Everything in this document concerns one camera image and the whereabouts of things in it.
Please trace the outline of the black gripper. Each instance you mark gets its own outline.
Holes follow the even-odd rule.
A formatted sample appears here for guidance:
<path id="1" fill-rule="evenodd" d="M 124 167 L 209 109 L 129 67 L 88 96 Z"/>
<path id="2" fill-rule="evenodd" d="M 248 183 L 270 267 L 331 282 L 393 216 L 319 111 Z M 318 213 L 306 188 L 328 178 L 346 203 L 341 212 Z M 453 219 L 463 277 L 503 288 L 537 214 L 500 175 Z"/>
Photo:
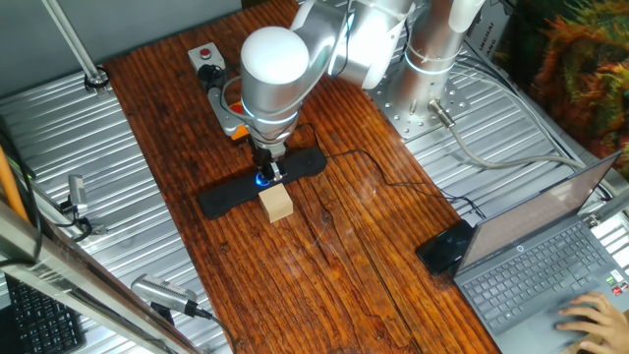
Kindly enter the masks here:
<path id="1" fill-rule="evenodd" d="M 257 179 L 266 180 L 269 184 L 281 183 L 286 176 L 281 160 L 286 154 L 283 142 L 265 145 L 252 137 L 248 138 L 252 148 L 252 159 L 257 167 Z"/>

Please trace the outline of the person's hand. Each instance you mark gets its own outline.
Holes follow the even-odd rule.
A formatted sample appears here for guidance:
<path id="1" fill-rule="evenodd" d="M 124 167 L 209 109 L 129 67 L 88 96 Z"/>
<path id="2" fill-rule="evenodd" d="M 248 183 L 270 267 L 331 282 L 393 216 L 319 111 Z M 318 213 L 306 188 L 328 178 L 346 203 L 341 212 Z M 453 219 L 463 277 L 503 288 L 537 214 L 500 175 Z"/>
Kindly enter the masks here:
<path id="1" fill-rule="evenodd" d="M 583 332 L 596 338 L 596 341 L 581 340 L 580 350 L 595 354 L 628 354 L 628 319 L 604 294 L 587 292 L 580 295 L 558 314 L 579 320 L 557 324 L 557 330 Z"/>

